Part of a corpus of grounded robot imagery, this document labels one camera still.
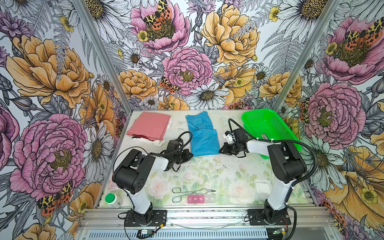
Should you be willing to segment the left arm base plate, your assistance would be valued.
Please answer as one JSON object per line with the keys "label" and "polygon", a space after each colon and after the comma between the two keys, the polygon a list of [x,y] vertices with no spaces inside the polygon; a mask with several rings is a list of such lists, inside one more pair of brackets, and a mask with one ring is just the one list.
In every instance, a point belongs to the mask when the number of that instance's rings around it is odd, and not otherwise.
{"label": "left arm base plate", "polygon": [[128,215],[124,217],[125,227],[160,227],[165,226],[167,222],[167,210],[149,210],[141,215],[134,210],[129,210]]}

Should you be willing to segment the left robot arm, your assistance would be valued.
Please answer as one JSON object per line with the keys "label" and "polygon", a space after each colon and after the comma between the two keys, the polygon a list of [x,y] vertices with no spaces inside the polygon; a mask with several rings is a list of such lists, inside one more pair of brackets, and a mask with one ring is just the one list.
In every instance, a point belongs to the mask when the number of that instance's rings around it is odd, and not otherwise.
{"label": "left robot arm", "polygon": [[194,155],[185,148],[181,139],[171,140],[167,148],[160,153],[147,153],[142,147],[129,147],[116,157],[121,160],[114,163],[112,180],[119,189],[126,192],[133,207],[125,219],[126,227],[148,226],[153,223],[153,203],[144,188],[151,171],[169,171],[174,165],[190,161]]}

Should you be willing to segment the aluminium front rail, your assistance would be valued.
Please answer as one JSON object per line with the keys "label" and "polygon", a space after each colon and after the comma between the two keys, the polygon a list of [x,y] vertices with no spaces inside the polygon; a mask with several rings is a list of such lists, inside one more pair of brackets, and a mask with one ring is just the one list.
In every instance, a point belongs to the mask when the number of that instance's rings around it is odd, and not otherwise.
{"label": "aluminium front rail", "polygon": [[[325,207],[310,205],[293,205],[297,211],[297,227],[335,227],[331,214]],[[248,207],[211,207],[211,208],[169,208],[167,209],[166,227],[186,226],[192,228],[248,226],[244,222]],[[80,230],[122,229],[124,221],[118,218],[125,216],[127,209],[90,209],[80,223]]]}

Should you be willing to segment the metal tongs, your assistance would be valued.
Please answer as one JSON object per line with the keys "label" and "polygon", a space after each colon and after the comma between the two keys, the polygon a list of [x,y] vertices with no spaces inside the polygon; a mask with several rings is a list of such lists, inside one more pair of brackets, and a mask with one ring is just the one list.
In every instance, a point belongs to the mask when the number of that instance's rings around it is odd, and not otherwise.
{"label": "metal tongs", "polygon": [[192,195],[207,195],[210,193],[215,193],[216,190],[202,188],[195,191],[183,191],[180,187],[175,187],[172,189],[172,193],[177,194],[172,198],[173,203],[180,203],[183,197],[192,196]]}

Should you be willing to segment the folded pink t-shirt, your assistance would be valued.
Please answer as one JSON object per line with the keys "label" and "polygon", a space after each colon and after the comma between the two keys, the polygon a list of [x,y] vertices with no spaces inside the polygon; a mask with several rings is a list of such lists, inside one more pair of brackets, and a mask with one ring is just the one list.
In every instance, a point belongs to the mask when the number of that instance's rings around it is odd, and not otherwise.
{"label": "folded pink t-shirt", "polygon": [[149,141],[163,140],[170,120],[170,115],[143,112],[135,120],[126,135],[144,138]]}

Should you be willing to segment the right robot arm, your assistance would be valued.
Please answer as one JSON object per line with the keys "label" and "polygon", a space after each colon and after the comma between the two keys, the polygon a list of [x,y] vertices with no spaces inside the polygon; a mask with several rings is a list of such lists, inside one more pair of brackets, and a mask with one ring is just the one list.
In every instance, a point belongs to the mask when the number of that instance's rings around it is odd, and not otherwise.
{"label": "right robot arm", "polygon": [[262,225],[276,224],[288,215],[288,200],[307,171],[306,164],[296,145],[304,144],[295,140],[266,140],[250,137],[243,129],[235,129],[224,133],[226,139],[219,153],[237,156],[240,152],[256,153],[268,156],[276,180],[270,196],[265,200],[261,213],[249,213],[252,221],[259,221]]}

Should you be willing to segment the green lid white jar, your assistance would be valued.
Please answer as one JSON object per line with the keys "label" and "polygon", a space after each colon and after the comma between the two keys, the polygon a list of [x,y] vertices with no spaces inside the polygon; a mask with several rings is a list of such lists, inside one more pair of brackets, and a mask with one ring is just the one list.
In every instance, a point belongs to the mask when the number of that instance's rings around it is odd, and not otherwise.
{"label": "green lid white jar", "polygon": [[123,200],[114,193],[108,193],[105,196],[105,202],[112,208],[120,208],[123,204]]}

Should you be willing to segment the blue t-shirt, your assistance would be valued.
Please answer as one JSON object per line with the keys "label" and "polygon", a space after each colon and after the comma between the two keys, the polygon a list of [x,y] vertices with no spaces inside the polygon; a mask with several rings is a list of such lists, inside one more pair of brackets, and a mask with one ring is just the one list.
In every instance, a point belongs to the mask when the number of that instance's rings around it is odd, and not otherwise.
{"label": "blue t-shirt", "polygon": [[220,144],[217,130],[206,111],[186,116],[189,131],[193,134],[191,151],[195,157],[218,155]]}

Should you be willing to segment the green plastic basket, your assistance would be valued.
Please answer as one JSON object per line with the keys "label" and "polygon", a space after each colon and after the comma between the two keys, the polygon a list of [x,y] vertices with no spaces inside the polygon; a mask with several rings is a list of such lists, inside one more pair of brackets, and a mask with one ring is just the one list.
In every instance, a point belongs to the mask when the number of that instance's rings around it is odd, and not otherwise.
{"label": "green plastic basket", "polygon": [[[258,109],[247,111],[242,115],[244,129],[255,138],[264,140],[294,140],[299,141],[293,131],[287,126],[283,119],[273,110]],[[262,147],[263,144],[251,143],[251,149],[247,144],[244,153],[255,153],[261,155],[262,158],[270,160],[268,147]]]}

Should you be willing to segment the pink pill organizer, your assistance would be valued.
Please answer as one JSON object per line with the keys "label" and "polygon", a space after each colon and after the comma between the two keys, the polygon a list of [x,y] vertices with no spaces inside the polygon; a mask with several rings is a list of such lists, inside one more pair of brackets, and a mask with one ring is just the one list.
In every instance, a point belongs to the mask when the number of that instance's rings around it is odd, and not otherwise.
{"label": "pink pill organizer", "polygon": [[187,198],[188,204],[215,204],[215,195],[189,195]]}

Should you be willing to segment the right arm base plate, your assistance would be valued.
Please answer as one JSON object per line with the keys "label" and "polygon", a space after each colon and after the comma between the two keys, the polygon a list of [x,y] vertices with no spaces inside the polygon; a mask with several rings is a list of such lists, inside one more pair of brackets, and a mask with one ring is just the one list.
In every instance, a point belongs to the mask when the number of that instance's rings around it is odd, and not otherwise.
{"label": "right arm base plate", "polygon": [[279,211],[248,209],[247,215],[251,226],[291,225],[291,219],[287,208]]}

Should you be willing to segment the white gauze packet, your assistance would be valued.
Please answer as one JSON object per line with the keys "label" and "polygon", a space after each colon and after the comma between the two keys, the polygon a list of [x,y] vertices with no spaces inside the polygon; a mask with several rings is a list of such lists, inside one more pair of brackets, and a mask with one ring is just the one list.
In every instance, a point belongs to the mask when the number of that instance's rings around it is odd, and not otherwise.
{"label": "white gauze packet", "polygon": [[269,180],[254,180],[256,200],[264,201],[272,193],[272,183]]}

